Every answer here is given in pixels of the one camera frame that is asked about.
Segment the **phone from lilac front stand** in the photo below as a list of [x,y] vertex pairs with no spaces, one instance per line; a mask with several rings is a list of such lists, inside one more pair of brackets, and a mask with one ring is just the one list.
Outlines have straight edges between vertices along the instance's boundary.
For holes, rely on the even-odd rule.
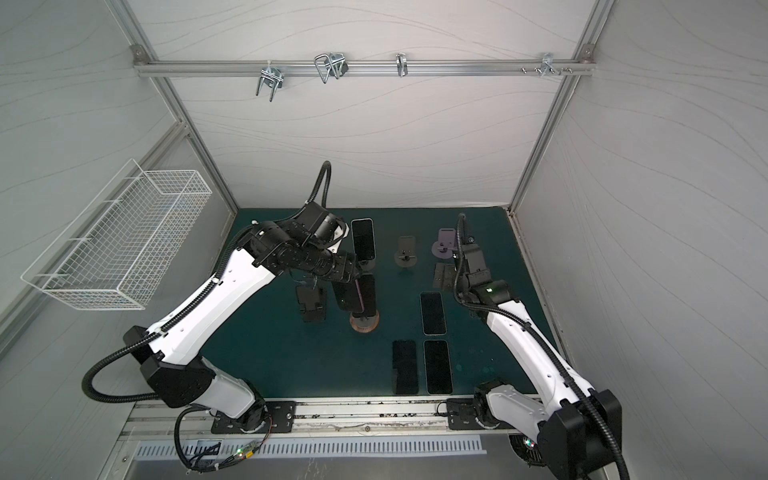
[[447,326],[441,293],[421,293],[420,305],[424,334],[428,336],[446,334]]

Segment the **phone from lilac stand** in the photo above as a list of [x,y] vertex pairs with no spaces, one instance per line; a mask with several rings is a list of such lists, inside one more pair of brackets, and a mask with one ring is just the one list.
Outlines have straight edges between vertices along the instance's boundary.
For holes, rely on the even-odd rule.
[[446,334],[447,326],[441,293],[421,293],[420,305],[424,334],[428,336]]
[[392,343],[392,383],[395,395],[419,392],[417,350],[413,340]]

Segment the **phone from grey stand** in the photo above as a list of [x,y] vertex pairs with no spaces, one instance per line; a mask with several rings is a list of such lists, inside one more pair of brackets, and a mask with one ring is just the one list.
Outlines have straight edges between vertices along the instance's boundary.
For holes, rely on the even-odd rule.
[[425,373],[429,394],[448,395],[453,392],[448,344],[444,340],[424,342]]

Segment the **wooden round phone stand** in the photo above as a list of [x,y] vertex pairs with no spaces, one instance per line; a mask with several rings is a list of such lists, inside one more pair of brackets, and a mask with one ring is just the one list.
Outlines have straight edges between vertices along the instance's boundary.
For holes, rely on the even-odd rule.
[[380,321],[379,312],[374,313],[371,316],[365,316],[363,314],[351,313],[349,317],[349,323],[351,328],[362,334],[367,334],[374,331]]

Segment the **phone from lilac back stand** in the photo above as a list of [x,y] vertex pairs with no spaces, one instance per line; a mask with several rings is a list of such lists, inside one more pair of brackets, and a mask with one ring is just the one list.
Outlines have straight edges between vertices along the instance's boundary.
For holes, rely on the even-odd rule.
[[419,392],[417,350],[413,340],[392,343],[392,383],[395,395]]

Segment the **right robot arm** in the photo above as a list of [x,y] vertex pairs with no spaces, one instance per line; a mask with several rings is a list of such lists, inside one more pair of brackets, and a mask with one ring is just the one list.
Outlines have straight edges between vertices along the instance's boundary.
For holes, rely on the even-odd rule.
[[561,356],[507,283],[492,277],[478,245],[458,242],[453,258],[455,300],[502,341],[538,394],[531,398],[509,383],[487,382],[475,394],[478,423],[514,427],[558,479],[585,479],[608,465],[629,478],[619,399],[596,390]]

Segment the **lilac back phone stand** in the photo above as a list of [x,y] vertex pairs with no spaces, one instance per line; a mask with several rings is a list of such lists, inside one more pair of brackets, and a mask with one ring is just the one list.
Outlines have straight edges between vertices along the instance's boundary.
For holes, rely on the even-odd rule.
[[432,255],[438,259],[452,259],[456,251],[456,230],[453,228],[440,228],[437,240],[432,244]]

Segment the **black phone stand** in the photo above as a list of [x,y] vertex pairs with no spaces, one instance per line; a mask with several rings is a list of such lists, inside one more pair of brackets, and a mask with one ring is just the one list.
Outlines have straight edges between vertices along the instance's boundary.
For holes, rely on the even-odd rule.
[[324,321],[327,313],[326,290],[320,286],[298,285],[295,288],[299,314],[305,323]]

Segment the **green table mat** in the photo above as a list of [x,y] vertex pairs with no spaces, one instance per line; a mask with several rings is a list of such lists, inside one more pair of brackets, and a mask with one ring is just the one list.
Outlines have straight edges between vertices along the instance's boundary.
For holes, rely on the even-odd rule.
[[[441,291],[447,333],[423,332],[420,295],[433,288],[440,260],[431,252],[441,228],[454,228],[459,213],[483,251],[494,280],[504,280],[522,300],[541,332],[554,345],[533,282],[523,261],[506,210],[488,208],[350,209],[331,207],[346,222],[371,218],[374,226],[375,277],[380,321],[359,333],[342,312],[331,286],[328,311],[320,322],[304,322],[295,295],[300,273],[281,275],[244,303],[206,342],[203,356],[225,372],[250,381],[269,398],[385,396],[394,393],[392,344],[416,346],[418,395],[428,395],[424,343],[447,342],[452,393],[469,395],[474,387],[500,379],[526,394],[535,389],[504,343],[450,291]],[[401,269],[394,261],[397,241],[412,235],[417,264]]]

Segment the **metal clamp on crossbar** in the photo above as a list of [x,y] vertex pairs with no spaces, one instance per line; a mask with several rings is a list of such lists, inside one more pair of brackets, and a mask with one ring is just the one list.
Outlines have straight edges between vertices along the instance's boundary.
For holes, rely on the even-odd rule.
[[255,95],[259,96],[262,92],[268,92],[269,101],[273,102],[277,91],[283,87],[283,83],[283,73],[278,68],[269,64],[260,72]]

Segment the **metal u-bolt on crossbar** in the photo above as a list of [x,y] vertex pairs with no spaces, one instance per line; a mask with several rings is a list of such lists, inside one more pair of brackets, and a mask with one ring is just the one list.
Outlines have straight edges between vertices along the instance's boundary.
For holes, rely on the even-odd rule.
[[323,84],[327,84],[331,78],[342,78],[349,70],[345,55],[338,52],[319,54],[313,63]]

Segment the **aluminium crossbar rail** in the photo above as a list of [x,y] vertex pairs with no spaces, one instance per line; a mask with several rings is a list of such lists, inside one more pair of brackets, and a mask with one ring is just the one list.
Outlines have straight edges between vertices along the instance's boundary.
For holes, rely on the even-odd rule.
[[[503,77],[523,75],[521,67],[532,68],[541,58],[512,60],[415,60],[407,57],[406,77]],[[570,76],[588,76],[597,68],[594,62],[554,59],[557,66],[573,69]],[[346,78],[400,78],[397,75],[395,57],[385,60],[347,60]],[[318,78],[313,60],[256,60],[256,61],[154,61],[136,64],[134,70],[144,78],[257,78],[267,65],[278,68],[284,78]]]

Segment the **aluminium front rail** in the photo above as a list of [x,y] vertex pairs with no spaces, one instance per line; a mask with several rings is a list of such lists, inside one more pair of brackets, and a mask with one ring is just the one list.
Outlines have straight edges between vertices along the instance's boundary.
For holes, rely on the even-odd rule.
[[[270,401],[296,403],[293,428],[290,433],[273,433],[280,438],[331,436],[392,436],[459,434],[451,431],[440,410],[450,397],[472,398],[471,395],[378,396],[378,397],[315,397],[272,398]],[[182,439],[234,439],[261,434],[218,435],[211,433],[214,415],[192,412],[181,420]],[[507,424],[483,423],[481,433],[513,433]]]

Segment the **small metal bracket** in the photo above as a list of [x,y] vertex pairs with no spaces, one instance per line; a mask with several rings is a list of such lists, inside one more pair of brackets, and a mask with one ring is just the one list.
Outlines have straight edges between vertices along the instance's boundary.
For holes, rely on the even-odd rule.
[[397,53],[395,57],[397,75],[404,78],[408,75],[407,57],[403,53]]

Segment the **metal bracket with bolts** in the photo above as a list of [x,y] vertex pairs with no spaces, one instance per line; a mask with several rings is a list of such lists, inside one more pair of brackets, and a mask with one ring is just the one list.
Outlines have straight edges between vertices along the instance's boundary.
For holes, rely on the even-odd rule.
[[573,69],[568,66],[557,66],[554,62],[553,55],[551,53],[547,53],[541,58],[540,64],[538,66],[532,68],[521,67],[520,72],[523,75],[537,75],[538,77],[561,77],[572,75]]

